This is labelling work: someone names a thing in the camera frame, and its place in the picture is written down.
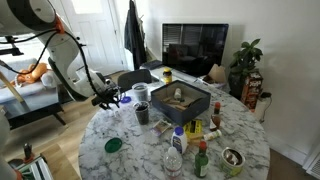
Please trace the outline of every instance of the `plastic cup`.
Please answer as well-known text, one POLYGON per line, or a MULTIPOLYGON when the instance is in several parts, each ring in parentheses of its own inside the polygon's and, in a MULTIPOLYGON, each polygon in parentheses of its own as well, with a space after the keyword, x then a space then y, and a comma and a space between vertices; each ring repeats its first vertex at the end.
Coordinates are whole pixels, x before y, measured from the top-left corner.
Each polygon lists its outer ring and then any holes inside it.
POLYGON ((133 105, 136 118, 140 125, 149 123, 149 103, 142 101, 133 105))
POLYGON ((148 101, 147 83, 136 83, 132 86, 132 90, 138 101, 148 101))

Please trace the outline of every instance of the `chair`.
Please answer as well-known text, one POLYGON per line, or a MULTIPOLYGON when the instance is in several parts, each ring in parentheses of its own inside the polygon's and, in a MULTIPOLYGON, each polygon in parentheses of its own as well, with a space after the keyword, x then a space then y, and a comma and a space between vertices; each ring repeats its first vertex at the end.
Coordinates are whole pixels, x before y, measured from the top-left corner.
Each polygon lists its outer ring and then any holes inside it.
POLYGON ((122 88, 122 92, 128 91, 132 88, 132 85, 145 82, 151 83, 152 78, 148 69, 138 69, 122 74, 118 78, 118 86, 122 88))

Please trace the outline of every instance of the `hanging jacket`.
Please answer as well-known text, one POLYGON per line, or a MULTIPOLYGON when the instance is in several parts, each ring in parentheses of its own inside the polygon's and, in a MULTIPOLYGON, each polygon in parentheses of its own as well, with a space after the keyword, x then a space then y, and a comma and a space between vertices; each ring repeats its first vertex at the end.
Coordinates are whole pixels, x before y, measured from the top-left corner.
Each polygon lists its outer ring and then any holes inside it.
POLYGON ((124 47, 132 53, 134 69, 139 69, 141 64, 147 62, 144 41, 137 20, 136 7, 130 0, 127 22, 124 32, 124 47))

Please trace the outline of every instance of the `black cup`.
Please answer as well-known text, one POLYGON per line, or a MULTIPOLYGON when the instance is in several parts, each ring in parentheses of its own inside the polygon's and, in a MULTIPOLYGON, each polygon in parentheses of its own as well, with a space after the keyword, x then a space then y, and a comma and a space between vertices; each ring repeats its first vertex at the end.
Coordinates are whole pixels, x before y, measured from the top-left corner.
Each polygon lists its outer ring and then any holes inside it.
POLYGON ((142 101, 133 105, 135 108, 136 118, 140 125, 149 123, 149 103, 142 101))

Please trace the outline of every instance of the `tv screen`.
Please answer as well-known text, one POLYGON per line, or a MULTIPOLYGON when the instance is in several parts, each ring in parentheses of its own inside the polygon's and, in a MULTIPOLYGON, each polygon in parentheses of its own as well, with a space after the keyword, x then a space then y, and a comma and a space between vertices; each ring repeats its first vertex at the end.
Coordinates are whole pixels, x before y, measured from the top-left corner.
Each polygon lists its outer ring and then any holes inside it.
POLYGON ((228 24, 162 24, 162 64, 192 76, 221 65, 228 24))

